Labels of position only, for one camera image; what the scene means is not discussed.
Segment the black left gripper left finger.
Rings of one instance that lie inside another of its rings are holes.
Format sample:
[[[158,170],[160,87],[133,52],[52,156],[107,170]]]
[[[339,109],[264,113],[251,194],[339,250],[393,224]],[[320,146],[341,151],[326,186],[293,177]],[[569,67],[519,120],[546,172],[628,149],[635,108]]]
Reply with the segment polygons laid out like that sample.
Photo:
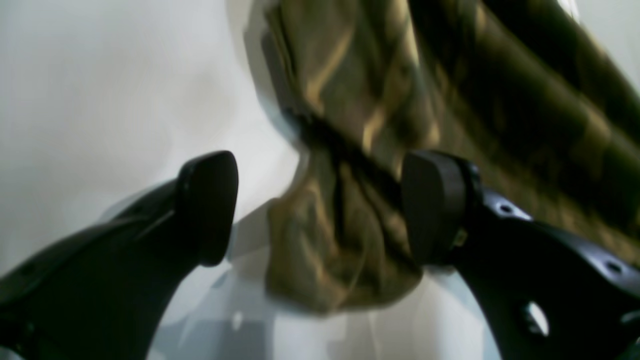
[[[224,259],[238,187],[233,153],[206,153],[26,259],[1,278],[2,348],[25,360],[144,360],[185,277]]]

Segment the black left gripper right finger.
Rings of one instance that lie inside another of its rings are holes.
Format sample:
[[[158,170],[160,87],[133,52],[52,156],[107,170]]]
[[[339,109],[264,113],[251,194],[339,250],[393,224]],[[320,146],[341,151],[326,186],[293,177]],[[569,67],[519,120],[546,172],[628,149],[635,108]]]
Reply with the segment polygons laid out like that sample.
[[[401,198],[414,262],[459,273],[503,360],[639,358],[638,269],[536,221],[448,153],[407,153]]]

